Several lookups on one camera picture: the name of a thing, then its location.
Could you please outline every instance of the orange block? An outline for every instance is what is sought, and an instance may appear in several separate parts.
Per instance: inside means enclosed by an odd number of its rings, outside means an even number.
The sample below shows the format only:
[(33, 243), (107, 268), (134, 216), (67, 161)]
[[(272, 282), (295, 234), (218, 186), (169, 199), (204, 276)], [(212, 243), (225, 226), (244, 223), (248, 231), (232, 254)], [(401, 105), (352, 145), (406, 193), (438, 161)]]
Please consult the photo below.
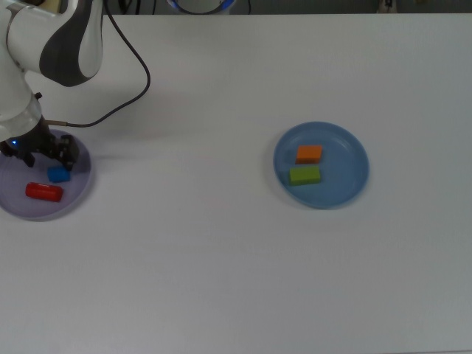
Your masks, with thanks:
[(318, 164), (322, 157), (321, 145), (300, 145), (296, 152), (296, 164)]

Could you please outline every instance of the purple plate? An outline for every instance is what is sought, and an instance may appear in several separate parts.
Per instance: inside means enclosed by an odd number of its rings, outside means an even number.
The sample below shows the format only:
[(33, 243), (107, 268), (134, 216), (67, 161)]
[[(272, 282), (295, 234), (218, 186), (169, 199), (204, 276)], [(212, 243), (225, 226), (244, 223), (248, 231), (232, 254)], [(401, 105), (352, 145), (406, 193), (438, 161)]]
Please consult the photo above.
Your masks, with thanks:
[[(51, 130), (56, 137), (68, 134)], [(48, 167), (60, 166), (60, 162), (35, 154), (36, 162), (29, 168), (22, 160), (0, 155), (0, 207), (12, 215), (32, 221), (44, 221), (65, 215), (75, 207), (89, 189), (92, 177), (92, 163), (86, 146), (75, 138), (80, 149), (79, 159), (71, 171), (68, 182), (52, 183), (47, 178)], [(60, 186), (64, 194), (60, 202), (42, 201), (26, 197), (28, 183), (36, 182)]]

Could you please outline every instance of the block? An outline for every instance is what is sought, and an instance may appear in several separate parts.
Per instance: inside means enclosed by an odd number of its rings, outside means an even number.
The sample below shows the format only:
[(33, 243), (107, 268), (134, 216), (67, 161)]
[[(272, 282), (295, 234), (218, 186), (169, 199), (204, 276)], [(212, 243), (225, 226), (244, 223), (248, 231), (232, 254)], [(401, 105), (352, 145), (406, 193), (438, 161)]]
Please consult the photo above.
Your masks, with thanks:
[(47, 169), (47, 178), (52, 183), (67, 182), (71, 180), (71, 173), (64, 166), (50, 167)]
[(291, 186), (315, 184), (322, 180), (318, 166), (292, 167), (288, 176)]
[(322, 157), (321, 145), (300, 145), (296, 152), (296, 164), (318, 164)]
[(62, 198), (63, 189), (59, 186), (30, 182), (27, 184), (25, 194), (33, 199), (59, 202)]

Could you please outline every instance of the plate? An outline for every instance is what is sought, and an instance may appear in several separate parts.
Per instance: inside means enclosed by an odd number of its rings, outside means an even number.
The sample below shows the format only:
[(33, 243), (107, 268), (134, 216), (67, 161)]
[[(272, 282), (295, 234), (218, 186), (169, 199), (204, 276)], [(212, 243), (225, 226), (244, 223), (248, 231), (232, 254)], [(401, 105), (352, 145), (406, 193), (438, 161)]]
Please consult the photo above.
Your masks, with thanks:
[[(321, 145), (318, 184), (291, 186), (288, 172), (299, 145)], [(274, 151), (274, 171), (283, 188), (300, 203), (317, 209), (339, 207), (356, 197), (369, 178), (369, 159), (349, 131), (328, 122), (307, 122), (287, 131)]]
[[(56, 137), (68, 134), (51, 130)], [(15, 157), (0, 155), (0, 207), (14, 216), (31, 221), (57, 218), (69, 212), (83, 198), (89, 188), (92, 163), (86, 146), (77, 138), (80, 149), (77, 162), (71, 171), (71, 180), (54, 184), (47, 178), (48, 167), (59, 166), (60, 162), (39, 153), (35, 154), (35, 165), (28, 167)], [(42, 201), (26, 197), (25, 188), (29, 182), (57, 185), (64, 189), (60, 202)]]

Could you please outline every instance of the blue light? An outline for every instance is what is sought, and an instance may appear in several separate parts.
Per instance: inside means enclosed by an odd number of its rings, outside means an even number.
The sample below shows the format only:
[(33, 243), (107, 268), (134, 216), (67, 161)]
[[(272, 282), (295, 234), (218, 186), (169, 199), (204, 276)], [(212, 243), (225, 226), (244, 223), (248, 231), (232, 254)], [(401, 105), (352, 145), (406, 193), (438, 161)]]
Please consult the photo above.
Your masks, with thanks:
[(172, 6), (174, 9), (178, 9), (178, 6), (175, 1), (173, 0), (167, 0), (170, 6)]
[(228, 7), (231, 6), (231, 4), (235, 2), (235, 0), (226, 0), (222, 5), (221, 5), (221, 11), (227, 9)]

